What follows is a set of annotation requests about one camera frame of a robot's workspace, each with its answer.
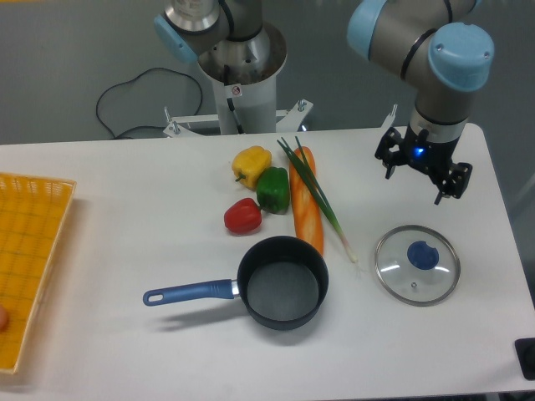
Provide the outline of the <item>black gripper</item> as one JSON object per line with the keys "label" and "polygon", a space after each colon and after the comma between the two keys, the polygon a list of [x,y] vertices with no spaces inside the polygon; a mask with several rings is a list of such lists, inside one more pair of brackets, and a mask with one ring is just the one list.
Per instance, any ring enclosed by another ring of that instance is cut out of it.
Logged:
{"label": "black gripper", "polygon": [[397,166],[408,165],[428,175],[436,185],[438,194],[434,200],[439,205],[443,198],[460,199],[468,187],[472,165],[453,163],[452,155],[459,139],[450,142],[430,142],[431,134],[423,129],[418,135],[409,127],[405,135],[389,127],[381,137],[374,157],[386,168],[388,180]]}

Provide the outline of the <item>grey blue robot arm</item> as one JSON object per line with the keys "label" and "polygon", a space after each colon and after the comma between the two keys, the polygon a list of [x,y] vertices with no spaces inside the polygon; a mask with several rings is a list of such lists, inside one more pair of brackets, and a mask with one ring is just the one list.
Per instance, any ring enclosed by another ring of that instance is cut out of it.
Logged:
{"label": "grey blue robot arm", "polygon": [[[488,79],[492,38],[462,22],[473,1],[363,1],[348,45],[400,77],[417,96],[404,134],[388,129],[375,152],[388,173],[408,165],[427,175],[440,198],[463,195],[472,167],[452,159],[473,99]],[[171,1],[154,27],[183,63],[211,80],[223,134],[272,133],[276,77],[287,59],[282,34],[259,1]]]}

